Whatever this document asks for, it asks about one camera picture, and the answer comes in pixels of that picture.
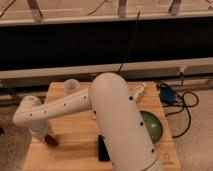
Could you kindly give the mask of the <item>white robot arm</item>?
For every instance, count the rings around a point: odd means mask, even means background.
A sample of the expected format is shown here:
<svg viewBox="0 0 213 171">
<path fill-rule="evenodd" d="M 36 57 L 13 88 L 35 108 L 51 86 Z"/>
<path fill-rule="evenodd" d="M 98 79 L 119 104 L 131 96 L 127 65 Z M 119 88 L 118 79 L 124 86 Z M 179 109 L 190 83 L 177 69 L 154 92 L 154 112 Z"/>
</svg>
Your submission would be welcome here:
<svg viewBox="0 0 213 171">
<path fill-rule="evenodd" d="M 140 86 L 131 90 L 118 74 L 103 73 L 89 87 L 47 104 L 25 97 L 13 122 L 43 137 L 50 119 L 91 110 L 116 171 L 164 171 L 136 104 L 141 91 Z"/>
</svg>

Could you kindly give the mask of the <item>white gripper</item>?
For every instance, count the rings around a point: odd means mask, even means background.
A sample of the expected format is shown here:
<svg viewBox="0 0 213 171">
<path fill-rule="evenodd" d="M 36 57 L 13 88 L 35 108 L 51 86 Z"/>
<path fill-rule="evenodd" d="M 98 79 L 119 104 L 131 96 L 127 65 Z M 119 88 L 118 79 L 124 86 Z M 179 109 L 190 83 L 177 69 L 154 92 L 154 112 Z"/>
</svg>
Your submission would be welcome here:
<svg viewBox="0 0 213 171">
<path fill-rule="evenodd" d="M 43 141 L 44 138 L 51 132 L 52 127 L 49 121 L 43 120 L 32 123 L 29 130 L 33 137 Z"/>
</svg>

